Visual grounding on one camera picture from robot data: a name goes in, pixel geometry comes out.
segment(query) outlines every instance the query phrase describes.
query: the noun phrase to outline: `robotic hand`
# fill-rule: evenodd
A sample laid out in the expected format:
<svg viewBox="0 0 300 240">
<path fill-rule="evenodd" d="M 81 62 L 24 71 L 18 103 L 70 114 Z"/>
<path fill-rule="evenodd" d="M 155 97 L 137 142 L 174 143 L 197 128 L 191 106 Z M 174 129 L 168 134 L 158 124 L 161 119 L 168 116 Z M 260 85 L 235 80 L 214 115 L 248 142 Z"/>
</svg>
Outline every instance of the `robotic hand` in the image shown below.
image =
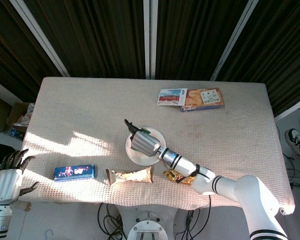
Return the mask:
<svg viewBox="0 0 300 240">
<path fill-rule="evenodd" d="M 156 156 L 165 166 L 176 170 L 184 178 L 195 177 L 191 187 L 199 194 L 218 194 L 239 203 L 243 209 L 251 240 L 287 240 L 287 235 L 275 219 L 279 203 L 264 183 L 253 175 L 237 181 L 216 176 L 210 169 L 193 164 L 168 147 L 161 147 L 158 139 L 124 120 L 131 136 L 131 148 L 148 157 Z"/>
<path fill-rule="evenodd" d="M 30 160 L 35 158 L 28 156 L 23 160 L 27 152 L 28 149 L 25 149 L 7 155 L 0 166 L 0 239 L 7 236 L 12 216 L 10 204 L 17 201 L 19 196 L 32 192 L 39 185 L 37 181 L 31 187 L 21 189 L 22 174 Z"/>
</svg>

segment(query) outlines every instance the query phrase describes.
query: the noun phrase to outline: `dark striped curtain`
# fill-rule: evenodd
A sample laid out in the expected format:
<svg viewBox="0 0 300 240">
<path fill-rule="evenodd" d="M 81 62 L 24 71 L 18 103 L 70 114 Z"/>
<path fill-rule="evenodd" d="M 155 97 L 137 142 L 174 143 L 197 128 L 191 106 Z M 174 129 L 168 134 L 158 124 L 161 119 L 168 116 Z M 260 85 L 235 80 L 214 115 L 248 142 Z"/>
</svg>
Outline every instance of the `dark striped curtain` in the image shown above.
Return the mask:
<svg viewBox="0 0 300 240">
<path fill-rule="evenodd" d="M 209 81 L 248 0 L 160 0 L 157 79 Z"/>
<path fill-rule="evenodd" d="M 47 76 L 60 73 L 10 2 L 0 1 L 0 84 L 34 102 Z"/>
<path fill-rule="evenodd" d="M 25 0 L 72 77 L 145 78 L 141 0 Z"/>
<path fill-rule="evenodd" d="M 300 101 L 300 0 L 260 0 L 217 81 L 265 83 L 275 116 Z"/>
</svg>

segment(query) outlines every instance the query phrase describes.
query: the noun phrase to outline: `textured tablecloth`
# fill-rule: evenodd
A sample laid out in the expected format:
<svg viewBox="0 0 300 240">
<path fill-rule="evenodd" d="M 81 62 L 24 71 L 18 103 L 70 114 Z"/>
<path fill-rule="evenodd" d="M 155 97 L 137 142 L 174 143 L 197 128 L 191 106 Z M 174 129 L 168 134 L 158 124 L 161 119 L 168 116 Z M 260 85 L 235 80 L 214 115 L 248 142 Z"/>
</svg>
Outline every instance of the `textured tablecloth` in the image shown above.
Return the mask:
<svg viewBox="0 0 300 240">
<path fill-rule="evenodd" d="M 161 89 L 221 90 L 220 109 L 181 112 L 157 106 Z M 295 204 L 266 86 L 260 83 L 46 77 L 38 94 L 23 149 L 36 156 L 24 172 L 22 187 L 40 181 L 24 201 L 104 202 L 122 206 L 160 204 L 191 210 L 209 199 L 187 185 L 168 181 L 161 163 L 153 184 L 105 184 L 105 169 L 143 167 L 127 156 L 124 119 L 159 130 L 168 147 L 217 175 L 237 179 L 255 175 L 278 199 L 285 214 Z M 96 179 L 54 182 L 56 167 L 95 164 Z M 212 206 L 239 206 L 219 195 Z"/>
</svg>

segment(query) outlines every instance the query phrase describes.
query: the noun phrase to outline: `shoe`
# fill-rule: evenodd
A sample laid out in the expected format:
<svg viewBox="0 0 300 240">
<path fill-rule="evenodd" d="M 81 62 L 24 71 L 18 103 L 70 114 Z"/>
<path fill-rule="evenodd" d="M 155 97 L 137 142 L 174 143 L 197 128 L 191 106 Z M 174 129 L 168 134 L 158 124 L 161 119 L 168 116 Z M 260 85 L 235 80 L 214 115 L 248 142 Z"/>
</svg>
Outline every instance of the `shoe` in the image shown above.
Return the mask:
<svg viewBox="0 0 300 240">
<path fill-rule="evenodd" d="M 293 149 L 295 154 L 300 157 L 300 132 L 296 129 L 290 129 L 285 132 L 285 140 L 288 145 Z"/>
</svg>

